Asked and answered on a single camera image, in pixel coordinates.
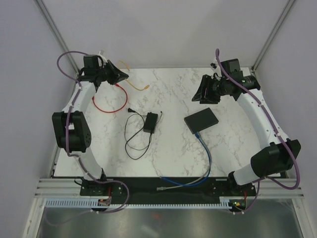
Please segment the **black network switch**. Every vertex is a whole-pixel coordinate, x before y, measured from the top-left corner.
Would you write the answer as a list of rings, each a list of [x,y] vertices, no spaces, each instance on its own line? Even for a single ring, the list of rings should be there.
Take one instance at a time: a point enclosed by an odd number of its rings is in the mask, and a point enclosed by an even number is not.
[[[210,108],[206,108],[184,118],[186,125],[192,134],[200,132],[219,123],[218,118]]]

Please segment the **black power adapter with cord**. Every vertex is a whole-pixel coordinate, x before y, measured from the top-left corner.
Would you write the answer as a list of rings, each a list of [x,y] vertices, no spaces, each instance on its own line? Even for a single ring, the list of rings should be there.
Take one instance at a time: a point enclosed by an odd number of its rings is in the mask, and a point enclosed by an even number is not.
[[[158,122],[161,120],[162,118],[162,112],[160,112],[160,116],[158,114],[155,114],[155,113],[152,113],[152,112],[149,112],[147,113],[146,115],[141,115],[140,113],[138,113],[137,111],[131,109],[131,108],[128,108],[127,109],[128,113],[132,113],[132,115],[130,115],[126,122],[125,122],[125,126],[124,126],[124,139],[125,139],[125,145],[124,145],[124,149],[125,149],[125,152],[127,154],[127,156],[136,161],[136,160],[139,160],[141,159],[148,151],[150,145],[151,145],[151,142],[152,142],[152,137],[153,137],[153,134],[155,132],[155,129],[156,129],[156,126],[158,124]],[[141,122],[142,122],[142,127],[140,129],[138,129],[133,135],[131,135],[129,138],[127,137],[126,133],[127,133],[127,127],[128,127],[128,123],[130,121],[130,119],[134,116],[138,116],[141,118]],[[145,147],[143,148],[136,148],[136,147],[133,147],[130,145],[130,142],[138,135],[140,134],[141,132],[144,132],[144,133],[148,133],[149,134],[149,140],[148,140],[148,143]],[[129,149],[130,150],[134,150],[134,151],[139,151],[139,152],[142,152],[142,154],[138,157],[133,157],[130,153],[129,153]]]

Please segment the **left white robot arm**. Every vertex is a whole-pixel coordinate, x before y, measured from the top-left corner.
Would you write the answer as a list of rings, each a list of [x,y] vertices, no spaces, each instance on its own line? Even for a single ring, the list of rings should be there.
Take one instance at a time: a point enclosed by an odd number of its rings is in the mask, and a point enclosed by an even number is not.
[[[83,61],[84,67],[75,79],[75,92],[70,101],[61,112],[52,115],[53,128],[58,147],[77,161],[85,180],[93,181],[91,190],[96,195],[104,195],[108,190],[108,181],[91,150],[92,135],[85,112],[103,82],[114,85],[129,75],[99,55],[84,56]]]

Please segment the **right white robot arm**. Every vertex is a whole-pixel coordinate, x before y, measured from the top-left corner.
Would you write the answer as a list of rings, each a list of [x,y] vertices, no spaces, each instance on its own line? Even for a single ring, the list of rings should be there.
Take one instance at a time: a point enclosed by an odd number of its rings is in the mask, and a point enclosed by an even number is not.
[[[261,86],[252,75],[245,76],[238,59],[220,61],[216,58],[211,67],[213,75],[203,75],[193,102],[218,104],[221,97],[231,96],[248,116],[260,144],[260,151],[243,168],[229,174],[231,180],[226,189],[231,195],[239,195],[244,185],[268,178],[279,186],[294,190],[300,183],[300,172],[296,162],[301,150],[297,139],[290,139],[280,128],[269,110]],[[272,177],[273,174],[295,169],[296,181],[287,186]]]

